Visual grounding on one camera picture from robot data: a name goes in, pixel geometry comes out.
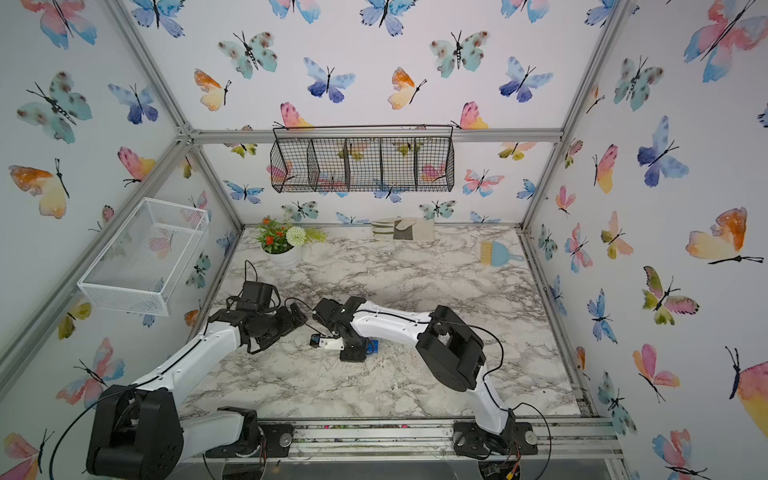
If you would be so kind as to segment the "blue dustpan brush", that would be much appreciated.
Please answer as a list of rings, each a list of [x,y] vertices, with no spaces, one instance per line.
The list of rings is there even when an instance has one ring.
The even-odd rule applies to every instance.
[[[480,244],[480,263],[494,268],[501,268],[510,262],[523,262],[524,255],[511,253],[497,241],[483,241]]]

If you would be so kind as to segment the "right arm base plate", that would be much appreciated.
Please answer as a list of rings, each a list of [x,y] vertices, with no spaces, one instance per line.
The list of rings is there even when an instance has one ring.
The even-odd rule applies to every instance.
[[[452,444],[458,456],[484,460],[492,455],[537,455],[538,437],[532,425],[509,420],[500,434],[489,433],[475,422],[455,422]]]

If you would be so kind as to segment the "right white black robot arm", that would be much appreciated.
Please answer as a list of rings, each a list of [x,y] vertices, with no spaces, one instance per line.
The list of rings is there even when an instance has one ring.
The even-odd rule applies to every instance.
[[[515,417],[489,382],[484,343],[450,308],[406,312],[361,297],[351,297],[344,304],[324,298],[312,316],[341,341],[343,362],[363,362],[370,340],[415,349],[439,383],[467,395],[482,431],[506,444],[512,442]]]

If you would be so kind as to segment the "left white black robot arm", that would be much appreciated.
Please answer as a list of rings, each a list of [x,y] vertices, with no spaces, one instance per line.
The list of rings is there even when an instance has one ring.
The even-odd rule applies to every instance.
[[[257,458],[289,454],[294,429],[263,426],[252,409],[222,407],[183,421],[179,408],[225,357],[241,347],[265,351],[305,324],[297,306],[281,304],[276,288],[245,282],[240,295],[214,313],[204,331],[163,364],[128,386],[105,390],[95,403],[86,471],[117,479],[165,479],[198,455]]]

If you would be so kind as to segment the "white mesh wall basket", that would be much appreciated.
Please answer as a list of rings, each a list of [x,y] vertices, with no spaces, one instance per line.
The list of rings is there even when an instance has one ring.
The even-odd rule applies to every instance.
[[[143,198],[77,282],[92,306],[168,316],[209,226],[205,209]]]

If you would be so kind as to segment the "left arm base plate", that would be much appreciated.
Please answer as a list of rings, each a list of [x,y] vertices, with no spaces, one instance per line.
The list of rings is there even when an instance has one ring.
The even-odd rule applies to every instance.
[[[294,433],[294,426],[289,423],[268,423],[245,427],[241,438],[236,442],[210,449],[205,452],[205,456],[215,459],[287,458]]]

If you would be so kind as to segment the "potted flower plant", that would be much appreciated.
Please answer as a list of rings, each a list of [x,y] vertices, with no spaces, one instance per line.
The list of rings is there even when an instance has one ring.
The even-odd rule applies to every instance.
[[[301,227],[271,217],[263,218],[257,230],[262,251],[283,270],[293,270],[299,265],[305,245],[322,243],[327,239],[327,234],[319,228]]]

